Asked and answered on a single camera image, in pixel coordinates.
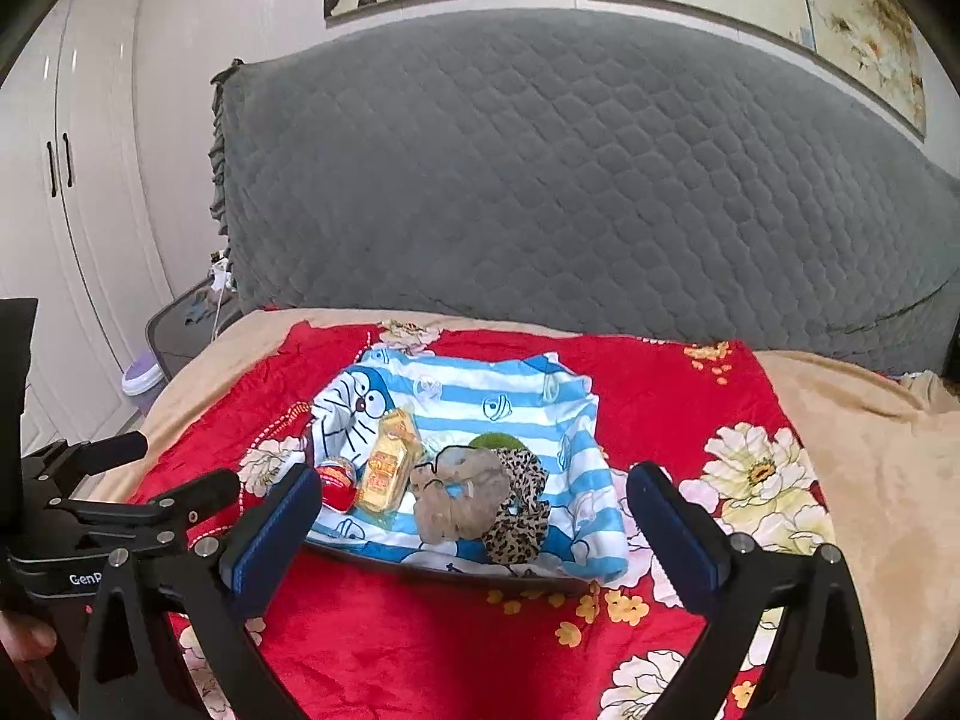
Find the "black device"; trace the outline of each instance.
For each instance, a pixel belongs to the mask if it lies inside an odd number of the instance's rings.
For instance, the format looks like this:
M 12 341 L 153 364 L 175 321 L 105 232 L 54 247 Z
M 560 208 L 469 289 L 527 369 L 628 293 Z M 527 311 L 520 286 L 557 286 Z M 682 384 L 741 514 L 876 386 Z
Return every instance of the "black device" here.
M 304 720 L 248 637 L 320 510 L 319 477 L 296 466 L 225 535 L 188 547 L 194 524 L 236 500 L 239 480 L 206 474 L 144 505 L 73 501 L 86 474 L 144 455 L 143 436 L 57 442 L 19 456 L 35 301 L 0 300 L 0 608 L 52 621 L 51 666 L 80 720 L 208 716 L 167 615 L 186 613 L 239 720 Z M 874 678 L 840 550 L 765 552 L 726 536 L 659 466 L 634 466 L 627 501 L 685 608 L 706 625 L 646 720 L 713 720 L 760 615 L 784 607 L 747 720 L 875 720 Z M 0 720 L 49 720 L 0 650 Z

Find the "green round object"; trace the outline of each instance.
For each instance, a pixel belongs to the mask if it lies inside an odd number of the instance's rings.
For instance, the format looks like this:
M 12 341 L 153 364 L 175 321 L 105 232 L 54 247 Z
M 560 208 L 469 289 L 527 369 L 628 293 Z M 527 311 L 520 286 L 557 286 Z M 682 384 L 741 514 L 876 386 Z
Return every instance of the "green round object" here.
M 526 449 L 519 439 L 507 433 L 481 433 L 469 446 L 474 449 Z

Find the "blue and white striped fabric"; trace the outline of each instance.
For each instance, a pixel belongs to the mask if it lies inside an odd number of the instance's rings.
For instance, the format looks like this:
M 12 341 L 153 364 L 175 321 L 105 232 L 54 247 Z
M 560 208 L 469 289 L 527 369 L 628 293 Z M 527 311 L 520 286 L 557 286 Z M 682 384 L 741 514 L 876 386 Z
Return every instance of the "blue and white striped fabric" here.
M 492 565 L 480 541 L 424 544 L 414 496 L 386 520 L 352 509 L 323 509 L 309 541 L 390 562 L 449 571 L 575 576 L 606 583 L 627 568 L 627 538 L 613 476 L 594 439 L 599 398 L 592 382 L 560 364 L 555 352 L 528 360 L 478 362 L 368 351 L 313 402 L 315 456 L 340 455 L 362 469 L 376 421 L 390 408 L 413 415 L 429 454 L 466 445 L 482 433 L 507 433 L 539 457 L 548 477 L 550 517 L 541 555 L 531 565 Z

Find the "red floral blanket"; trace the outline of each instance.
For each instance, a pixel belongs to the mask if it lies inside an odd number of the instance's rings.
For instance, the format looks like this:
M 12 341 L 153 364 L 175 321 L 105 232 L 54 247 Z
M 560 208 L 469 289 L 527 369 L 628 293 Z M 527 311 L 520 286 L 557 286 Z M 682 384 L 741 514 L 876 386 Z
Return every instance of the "red floral blanket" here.
M 379 333 L 372 325 L 294 326 L 275 355 L 161 456 L 133 500 L 218 467 L 235 470 L 251 448 L 301 435 L 304 404 Z M 832 539 L 806 452 L 760 364 L 737 341 L 698 347 L 462 331 L 443 333 L 430 349 L 485 361 L 556 351 L 564 365 L 592 376 L 596 437 L 618 484 L 633 463 L 654 460 L 722 527 L 752 533 L 765 548 L 808 553 Z M 192 538 L 223 528 L 248 502 L 200 523 Z M 637 720 L 676 673 L 702 621 L 680 606 L 629 516 L 627 527 L 631 568 L 621 586 L 593 584 L 577 597 L 507 597 L 304 550 L 266 618 L 248 628 L 315 718 Z M 717 718 L 741 716 L 778 622 L 774 611 L 764 615 Z M 208 709 L 232 718 L 188 622 L 176 624 Z

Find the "quilted fabric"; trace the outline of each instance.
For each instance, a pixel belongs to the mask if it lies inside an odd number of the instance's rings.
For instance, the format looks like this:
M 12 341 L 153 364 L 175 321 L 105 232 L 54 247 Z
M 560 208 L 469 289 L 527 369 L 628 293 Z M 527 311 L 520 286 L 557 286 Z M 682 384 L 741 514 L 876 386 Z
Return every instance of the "quilted fabric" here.
M 628 16 L 501 10 L 218 76 L 248 310 L 415 309 L 939 370 L 960 186 L 806 71 Z

